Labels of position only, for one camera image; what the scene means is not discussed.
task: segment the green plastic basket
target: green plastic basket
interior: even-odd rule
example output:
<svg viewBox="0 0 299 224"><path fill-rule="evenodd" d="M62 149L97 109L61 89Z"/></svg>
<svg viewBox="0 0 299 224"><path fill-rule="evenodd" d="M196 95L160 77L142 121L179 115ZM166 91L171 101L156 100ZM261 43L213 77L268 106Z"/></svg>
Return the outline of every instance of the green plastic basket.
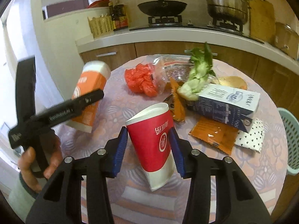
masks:
<svg viewBox="0 0 299 224"><path fill-rule="evenodd" d="M284 108L277 109L283 121L288 141L289 156L287 173L296 175L299 173L299 122L290 111Z"/></svg>

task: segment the silver drawer handle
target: silver drawer handle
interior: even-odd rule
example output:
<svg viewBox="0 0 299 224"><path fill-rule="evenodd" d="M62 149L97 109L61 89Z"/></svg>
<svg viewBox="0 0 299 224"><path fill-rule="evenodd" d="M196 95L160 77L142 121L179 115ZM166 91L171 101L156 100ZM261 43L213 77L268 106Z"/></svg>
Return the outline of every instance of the silver drawer handle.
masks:
<svg viewBox="0 0 299 224"><path fill-rule="evenodd" d="M100 55L96 55L96 57L103 57L103 56L108 56L108 55L116 55L117 52L109 52L109 53L105 53L105 54L100 54Z"/></svg>
<svg viewBox="0 0 299 224"><path fill-rule="evenodd" d="M190 51L190 50L186 49L184 52L185 52L185 53L188 53L189 51ZM212 53L212 55L213 55L213 56L217 56L218 54L217 54L217 53Z"/></svg>

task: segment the round table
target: round table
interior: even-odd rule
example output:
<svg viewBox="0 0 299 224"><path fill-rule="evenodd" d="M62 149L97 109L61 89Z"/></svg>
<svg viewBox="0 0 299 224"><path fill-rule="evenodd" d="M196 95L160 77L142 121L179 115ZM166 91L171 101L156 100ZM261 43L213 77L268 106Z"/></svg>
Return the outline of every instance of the round table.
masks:
<svg viewBox="0 0 299 224"><path fill-rule="evenodd" d="M132 93L124 80L127 68L133 68L145 60L139 57L112 71L104 89L104 99L100 101L93 131L91 134L62 126L58 132L61 148L65 156L75 159L89 156L104 147L109 139L118 136L125 121L136 113L158 102L162 102L170 92L149 98ZM218 76L239 76L243 78L248 90L261 94L256 117L264 122L265 138L261 153L235 146L231 157L240 166L260 194L271 213L280 195L287 168L288 150L284 126L277 108L268 94L251 78L228 64L213 60L214 71ZM193 148L207 156L222 159L225 153L217 148L188 135L197 123L198 115L186 112L184 123L175 123L178 135L188 140ZM151 192L143 174L134 147L128 140L121 171L115 179L107 179L110 204L115 223L182 223L190 179L182 179L176 172L162 188ZM82 220L87 222L86 183L82 183ZM215 220L216 184L211 182L211 214Z"/></svg>

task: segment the red paper cup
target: red paper cup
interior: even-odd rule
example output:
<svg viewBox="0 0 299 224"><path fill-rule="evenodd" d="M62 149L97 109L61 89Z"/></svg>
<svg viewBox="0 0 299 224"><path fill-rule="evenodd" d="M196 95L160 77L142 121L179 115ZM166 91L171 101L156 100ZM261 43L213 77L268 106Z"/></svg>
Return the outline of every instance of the red paper cup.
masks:
<svg viewBox="0 0 299 224"><path fill-rule="evenodd" d="M152 191L167 183L174 171L168 131L173 119L168 104L152 105L126 121L138 159Z"/></svg>

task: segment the wooden floor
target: wooden floor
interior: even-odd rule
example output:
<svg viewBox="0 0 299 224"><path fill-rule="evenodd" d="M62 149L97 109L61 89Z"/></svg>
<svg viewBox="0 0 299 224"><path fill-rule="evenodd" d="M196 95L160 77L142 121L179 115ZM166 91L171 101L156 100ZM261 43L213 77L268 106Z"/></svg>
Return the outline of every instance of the wooden floor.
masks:
<svg viewBox="0 0 299 224"><path fill-rule="evenodd" d="M287 175L277 204L271 214L271 219L273 222L285 211L298 188L299 174L295 176Z"/></svg>

